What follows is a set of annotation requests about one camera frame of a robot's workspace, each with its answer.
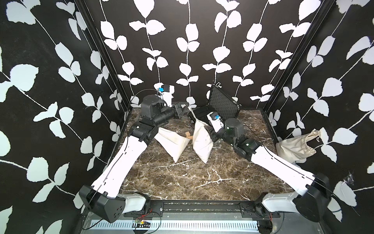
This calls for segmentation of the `beige cloth bag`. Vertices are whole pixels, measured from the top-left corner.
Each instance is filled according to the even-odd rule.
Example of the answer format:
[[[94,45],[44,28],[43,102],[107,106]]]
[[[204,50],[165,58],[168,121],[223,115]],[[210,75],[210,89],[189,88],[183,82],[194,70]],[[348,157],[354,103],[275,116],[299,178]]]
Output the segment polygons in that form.
[[[308,157],[316,153],[316,150],[310,147],[308,142],[320,136],[320,131],[314,129],[311,133],[278,142],[276,143],[278,156],[290,163],[305,162]]]

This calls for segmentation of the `white cloth bag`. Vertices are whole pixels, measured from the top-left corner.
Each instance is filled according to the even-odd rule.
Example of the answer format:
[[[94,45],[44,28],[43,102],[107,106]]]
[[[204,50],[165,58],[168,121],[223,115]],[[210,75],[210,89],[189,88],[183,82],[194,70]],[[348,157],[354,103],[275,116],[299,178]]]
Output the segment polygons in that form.
[[[213,141],[208,131],[206,130],[206,127],[208,125],[200,121],[196,117],[191,107],[188,107],[188,109],[192,113],[192,116],[195,118],[194,133],[192,139],[193,149],[195,153],[199,156],[199,158],[203,161],[203,163],[206,164],[210,156],[211,150],[213,148]]]

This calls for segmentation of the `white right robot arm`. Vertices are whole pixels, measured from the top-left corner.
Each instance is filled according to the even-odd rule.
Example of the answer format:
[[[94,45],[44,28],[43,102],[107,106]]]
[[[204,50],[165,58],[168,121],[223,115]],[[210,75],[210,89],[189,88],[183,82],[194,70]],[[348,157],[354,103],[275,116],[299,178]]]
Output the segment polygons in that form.
[[[327,176],[313,174],[282,159],[259,141],[246,137],[243,124],[236,118],[222,122],[218,114],[207,115],[207,131],[213,141],[221,139],[232,146],[240,157],[255,163],[288,184],[293,193],[263,196],[261,209],[268,212],[298,213],[312,222],[319,222],[332,199]]]

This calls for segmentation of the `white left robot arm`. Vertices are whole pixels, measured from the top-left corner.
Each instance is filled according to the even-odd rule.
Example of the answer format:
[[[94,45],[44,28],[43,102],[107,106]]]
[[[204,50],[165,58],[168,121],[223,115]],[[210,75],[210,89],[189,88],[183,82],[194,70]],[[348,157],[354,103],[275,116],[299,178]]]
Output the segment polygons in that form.
[[[79,196],[89,211],[113,223],[124,213],[143,210],[146,197],[139,193],[119,196],[122,183],[153,139],[174,160],[179,159],[190,140],[164,129],[163,126],[170,120],[180,119],[188,107],[188,102],[171,103],[171,97],[165,95],[148,95],[143,99],[140,119],[131,126],[114,159],[92,185],[84,185],[79,191]]]

